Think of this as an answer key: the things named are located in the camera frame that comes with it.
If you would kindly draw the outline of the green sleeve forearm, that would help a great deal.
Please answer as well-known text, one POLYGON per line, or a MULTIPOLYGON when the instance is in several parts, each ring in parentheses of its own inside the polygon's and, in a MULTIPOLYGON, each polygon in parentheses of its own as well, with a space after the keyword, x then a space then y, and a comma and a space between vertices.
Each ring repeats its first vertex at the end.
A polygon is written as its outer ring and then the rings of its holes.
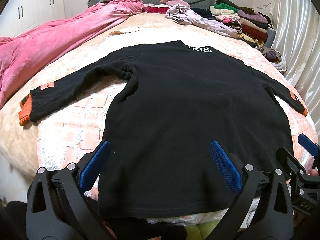
POLYGON ((187 233, 186 240, 203 240, 205 239, 217 226, 218 220, 206 222, 203 224, 185 226, 187 233))

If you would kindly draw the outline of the person's right hand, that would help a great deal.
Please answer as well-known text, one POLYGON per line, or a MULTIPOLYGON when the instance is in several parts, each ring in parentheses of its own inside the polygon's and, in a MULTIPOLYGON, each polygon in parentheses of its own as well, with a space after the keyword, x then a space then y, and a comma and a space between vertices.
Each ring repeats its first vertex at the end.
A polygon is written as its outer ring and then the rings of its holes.
POLYGON ((319 176, 319 172, 316 169, 312 168, 310 170, 310 175, 318 177, 319 176))

